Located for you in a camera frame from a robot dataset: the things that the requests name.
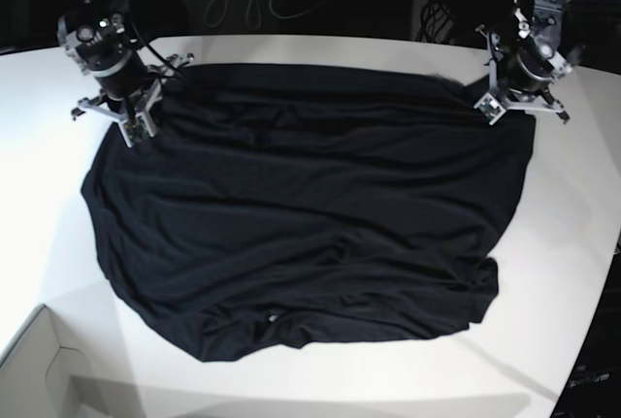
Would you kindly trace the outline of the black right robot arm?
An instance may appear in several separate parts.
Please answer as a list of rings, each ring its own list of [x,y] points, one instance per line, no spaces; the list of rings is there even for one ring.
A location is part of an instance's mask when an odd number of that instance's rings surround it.
[[[183,23],[178,0],[80,0],[57,22],[60,48],[99,86],[78,101],[72,119],[93,113],[114,124],[128,145],[153,138],[158,125],[153,109],[169,80],[183,80],[192,53],[165,56],[154,40],[171,25]]]

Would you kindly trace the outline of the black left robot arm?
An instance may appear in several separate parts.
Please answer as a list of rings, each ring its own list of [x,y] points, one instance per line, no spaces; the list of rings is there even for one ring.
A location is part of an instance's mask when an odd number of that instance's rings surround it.
[[[494,25],[480,25],[489,54],[488,90],[474,103],[490,125],[509,112],[570,116],[550,86],[578,65],[583,47],[562,49],[564,11],[572,0],[512,0]]]

